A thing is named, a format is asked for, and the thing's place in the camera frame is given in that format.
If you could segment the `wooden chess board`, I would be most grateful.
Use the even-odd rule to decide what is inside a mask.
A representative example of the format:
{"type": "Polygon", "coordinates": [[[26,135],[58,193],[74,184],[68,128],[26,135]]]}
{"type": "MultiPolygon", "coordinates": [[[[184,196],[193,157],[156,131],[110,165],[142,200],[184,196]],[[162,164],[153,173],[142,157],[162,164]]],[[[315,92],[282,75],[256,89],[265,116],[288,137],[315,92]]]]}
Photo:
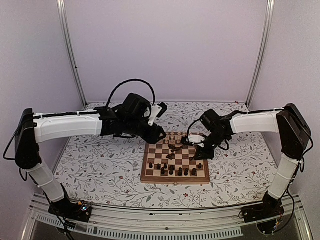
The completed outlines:
{"type": "Polygon", "coordinates": [[[171,153],[168,145],[160,140],[156,144],[145,145],[143,162],[141,167],[140,181],[143,184],[166,184],[166,185],[207,185],[210,183],[209,164],[206,159],[194,160],[197,147],[183,144],[176,144],[176,147],[182,146],[182,149],[175,153],[174,159],[168,159],[166,156],[171,153]],[[157,169],[157,164],[167,164],[165,174],[161,175],[161,169],[157,169]],[[198,165],[202,164],[202,169],[198,169],[198,165]],[[169,168],[174,165],[175,172],[169,175],[169,168]],[[182,176],[178,176],[178,170],[182,168],[182,176]],[[193,168],[197,169],[197,175],[192,176],[193,168]],[[185,169],[188,169],[188,175],[185,176],[185,169]]]}

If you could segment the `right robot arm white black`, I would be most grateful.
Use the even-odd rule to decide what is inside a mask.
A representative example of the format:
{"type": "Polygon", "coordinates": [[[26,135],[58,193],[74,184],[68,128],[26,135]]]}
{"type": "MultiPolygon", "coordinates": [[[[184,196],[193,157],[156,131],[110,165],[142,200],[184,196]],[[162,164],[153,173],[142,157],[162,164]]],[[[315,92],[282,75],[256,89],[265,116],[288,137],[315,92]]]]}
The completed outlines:
{"type": "Polygon", "coordinates": [[[208,136],[188,133],[185,143],[198,149],[194,159],[212,159],[215,149],[228,143],[235,134],[249,132],[277,133],[281,142],[281,160],[272,184],[265,194],[270,199],[259,206],[262,218],[269,218],[278,210],[278,203],[288,186],[295,179],[298,167],[304,165],[304,155],[310,151],[314,142],[306,120],[293,103],[283,108],[256,111],[233,111],[220,116],[214,110],[207,110],[199,122],[209,131],[208,136]]]}

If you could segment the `dark piece placed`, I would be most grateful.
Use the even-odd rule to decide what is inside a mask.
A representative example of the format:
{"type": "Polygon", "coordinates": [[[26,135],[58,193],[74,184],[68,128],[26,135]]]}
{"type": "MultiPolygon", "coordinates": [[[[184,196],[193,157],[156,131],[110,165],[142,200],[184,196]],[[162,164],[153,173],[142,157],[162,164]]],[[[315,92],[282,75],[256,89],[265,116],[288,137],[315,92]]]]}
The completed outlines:
{"type": "Polygon", "coordinates": [[[171,165],[170,167],[169,167],[169,175],[173,175],[175,173],[175,166],[174,165],[171,165]]]}

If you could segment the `dark piece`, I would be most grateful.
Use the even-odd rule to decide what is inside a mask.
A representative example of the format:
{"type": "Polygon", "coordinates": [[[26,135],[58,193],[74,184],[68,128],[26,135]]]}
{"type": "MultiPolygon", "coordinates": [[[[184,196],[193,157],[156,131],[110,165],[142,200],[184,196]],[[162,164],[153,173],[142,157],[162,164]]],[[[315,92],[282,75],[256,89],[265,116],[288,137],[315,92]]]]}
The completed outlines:
{"type": "Polygon", "coordinates": [[[177,172],[178,176],[182,176],[183,175],[183,169],[180,167],[178,172],[177,172]]]}
{"type": "Polygon", "coordinates": [[[196,176],[197,175],[197,169],[196,168],[192,169],[191,175],[192,176],[196,176]]]}
{"type": "Polygon", "coordinates": [[[161,170],[160,170],[160,175],[161,175],[161,176],[164,176],[165,173],[166,173],[166,170],[165,170],[164,167],[162,167],[161,170]]]}

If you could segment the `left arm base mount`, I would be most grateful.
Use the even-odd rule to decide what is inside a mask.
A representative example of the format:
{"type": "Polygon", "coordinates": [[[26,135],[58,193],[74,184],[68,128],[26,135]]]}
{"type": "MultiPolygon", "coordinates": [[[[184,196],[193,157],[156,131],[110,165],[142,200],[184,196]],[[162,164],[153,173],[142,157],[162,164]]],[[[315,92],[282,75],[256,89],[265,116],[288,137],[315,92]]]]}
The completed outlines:
{"type": "Polygon", "coordinates": [[[75,203],[64,198],[51,202],[48,212],[62,218],[88,223],[92,214],[92,204],[84,200],[75,203]]]}

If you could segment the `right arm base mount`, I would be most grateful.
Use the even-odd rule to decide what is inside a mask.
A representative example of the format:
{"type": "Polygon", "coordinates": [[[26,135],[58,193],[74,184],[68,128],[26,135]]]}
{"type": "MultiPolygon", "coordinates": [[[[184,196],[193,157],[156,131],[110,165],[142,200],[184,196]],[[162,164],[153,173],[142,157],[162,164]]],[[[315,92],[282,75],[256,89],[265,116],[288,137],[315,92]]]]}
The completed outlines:
{"type": "Polygon", "coordinates": [[[282,200],[271,197],[267,192],[262,199],[262,203],[241,208],[238,216],[244,219],[245,223],[271,218],[269,221],[257,224],[257,228],[262,234],[269,235],[277,230],[284,213],[282,200]]]}

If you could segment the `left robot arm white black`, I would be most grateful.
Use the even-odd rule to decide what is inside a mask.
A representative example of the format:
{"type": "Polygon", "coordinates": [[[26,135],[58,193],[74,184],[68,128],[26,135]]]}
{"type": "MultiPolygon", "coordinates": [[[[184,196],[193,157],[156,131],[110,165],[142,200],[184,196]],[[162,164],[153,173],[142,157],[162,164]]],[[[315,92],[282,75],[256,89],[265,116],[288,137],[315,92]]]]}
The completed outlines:
{"type": "Polygon", "coordinates": [[[34,113],[27,108],[7,146],[14,145],[12,161],[35,180],[63,217],[70,217],[75,211],[74,205],[42,159],[39,145],[75,136],[140,137],[148,144],[156,144],[166,137],[166,133],[155,120],[167,109],[165,103],[151,104],[135,93],[130,93],[115,107],[106,105],[48,114],[34,113]]]}

